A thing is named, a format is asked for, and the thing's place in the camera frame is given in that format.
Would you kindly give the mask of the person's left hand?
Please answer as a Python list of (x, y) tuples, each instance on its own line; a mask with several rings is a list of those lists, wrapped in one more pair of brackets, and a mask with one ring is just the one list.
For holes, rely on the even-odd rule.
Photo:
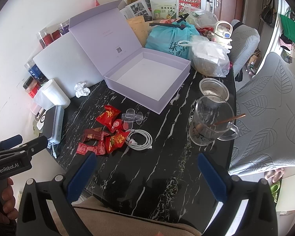
[(15, 208), (16, 200), (12, 186), (14, 185), (13, 180), (7, 178), (7, 187), (2, 190), (1, 197), (5, 204), (3, 205), (4, 213), (0, 212), (0, 223), (9, 224), (10, 220), (16, 220), (18, 217), (18, 210)]

